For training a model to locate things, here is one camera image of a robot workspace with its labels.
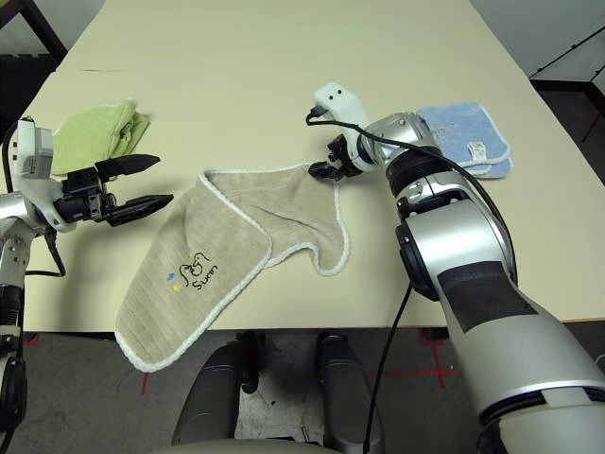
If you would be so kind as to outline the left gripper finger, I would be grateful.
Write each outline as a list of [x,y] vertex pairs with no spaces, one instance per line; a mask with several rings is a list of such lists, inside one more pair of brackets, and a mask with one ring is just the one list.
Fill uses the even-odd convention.
[[100,180],[111,180],[121,175],[145,171],[160,162],[160,158],[149,154],[131,154],[97,162],[95,168]]
[[114,194],[105,196],[104,220],[111,226],[119,226],[145,218],[174,200],[173,195],[146,195],[118,205]]

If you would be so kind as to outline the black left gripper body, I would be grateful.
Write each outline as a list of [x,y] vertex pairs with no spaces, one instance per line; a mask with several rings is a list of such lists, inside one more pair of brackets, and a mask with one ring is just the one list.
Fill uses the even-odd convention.
[[117,206],[115,195],[107,191],[94,166],[69,172],[60,181],[60,189],[61,195],[53,204],[66,222],[100,222]]

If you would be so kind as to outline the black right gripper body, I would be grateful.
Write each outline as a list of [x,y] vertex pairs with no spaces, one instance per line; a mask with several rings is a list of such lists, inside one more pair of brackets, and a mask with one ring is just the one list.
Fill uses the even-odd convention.
[[351,178],[362,173],[362,170],[353,164],[349,156],[348,143],[343,134],[340,134],[330,142],[327,148],[329,150],[329,163],[334,169],[338,169],[341,172],[342,178]]

